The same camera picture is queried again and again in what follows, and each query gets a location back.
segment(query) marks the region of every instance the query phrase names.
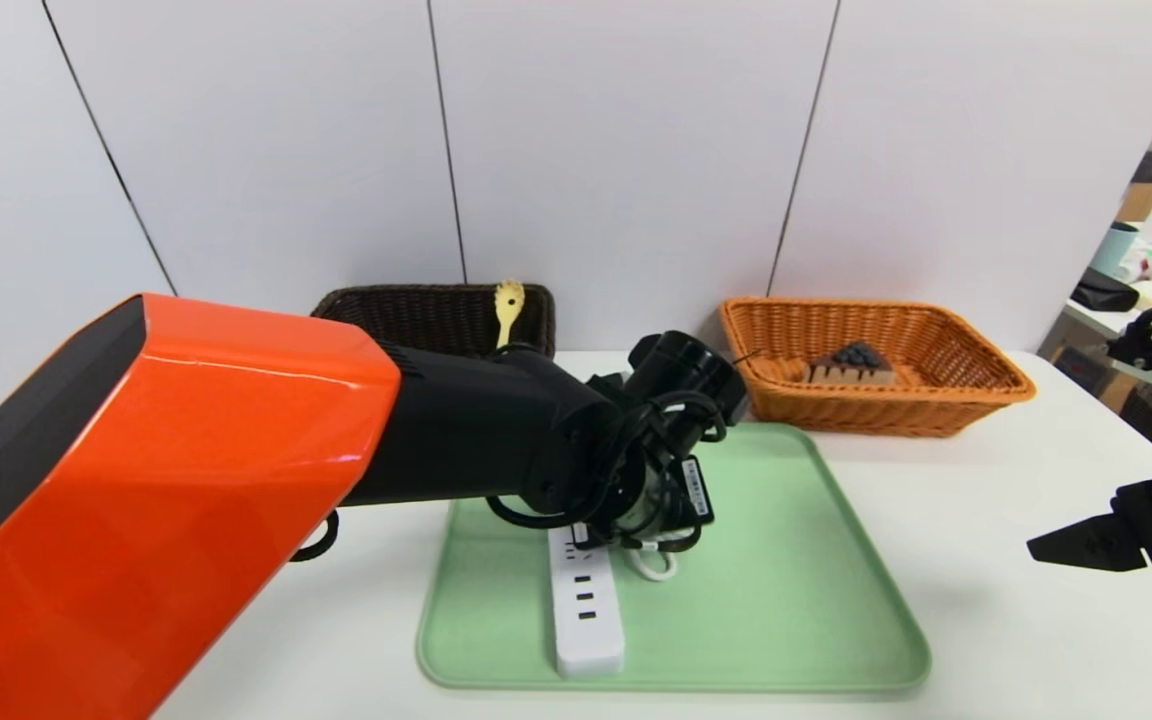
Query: light green plastic tray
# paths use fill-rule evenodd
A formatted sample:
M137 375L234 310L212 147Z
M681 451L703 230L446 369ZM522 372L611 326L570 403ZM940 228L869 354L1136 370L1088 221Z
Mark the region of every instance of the light green plastic tray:
M417 637L450 688L877 692L920 683L931 651L812 441L780 424L696 447L717 521L652 583L613 553L626 670L554 669L547 538L482 500L453 503Z

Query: white cable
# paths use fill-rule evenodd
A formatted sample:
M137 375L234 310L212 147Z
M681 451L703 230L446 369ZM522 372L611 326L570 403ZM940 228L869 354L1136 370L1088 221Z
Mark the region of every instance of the white cable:
M654 543L643 543L644 546ZM643 561L643 551L639 550L627 550L626 555L630 559L630 564L634 569L639 571L646 579L652 579L654 583L664 583L668 578L675 577L679 573L679 560L675 558L675 553L672 552L658 552L660 558L664 558L664 570L657 570L650 568L646 562Z

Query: power strip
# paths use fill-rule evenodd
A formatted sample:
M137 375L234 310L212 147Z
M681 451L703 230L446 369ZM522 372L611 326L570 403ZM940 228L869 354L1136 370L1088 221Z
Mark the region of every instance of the power strip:
M626 627L607 547L576 550L584 523L550 530L550 588L554 597L554 646L563 679L620 673L626 668Z

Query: white desk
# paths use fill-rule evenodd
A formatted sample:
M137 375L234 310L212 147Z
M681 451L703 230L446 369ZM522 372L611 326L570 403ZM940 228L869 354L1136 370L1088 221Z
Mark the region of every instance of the white desk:
M1124 313L1112 313L1108 310L1087 310L1086 306L1079 305L1078 302L1067 300L1064 302L1064 310L1061 313L1069 316L1069 318L1077 323L1087 325L1089 328L1102 334L1102 336L1116 338L1123 334L1123 328L1128 327L1128 323L1138 318L1140 311L1128 310Z
M280 571L157 717L1152 717L1152 571L1038 564L1025 550L1030 537L1106 511L1120 484L1152 478L1152 446L1051 365L1014 357L1038 384L1038 397L960 437L814 434L927 634L932 674L916 691L447 691L415 660L447 509L430 502L342 511L338 546ZM577 377L623 366L616 353L558 359Z

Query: brown wicker basket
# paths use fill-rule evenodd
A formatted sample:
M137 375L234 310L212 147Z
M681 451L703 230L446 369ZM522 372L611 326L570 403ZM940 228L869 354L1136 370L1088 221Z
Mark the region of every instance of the brown wicker basket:
M522 313L509 331L554 356L554 296L525 285ZM494 285L374 285L328 293L314 318L358 325L372 338L416 350L483 357L495 350L500 323Z
M948 437L1034 385L963 318L914 302L750 297L722 305L723 328L760 420L846 433ZM805 384L810 361L855 341L890 362L892 386Z

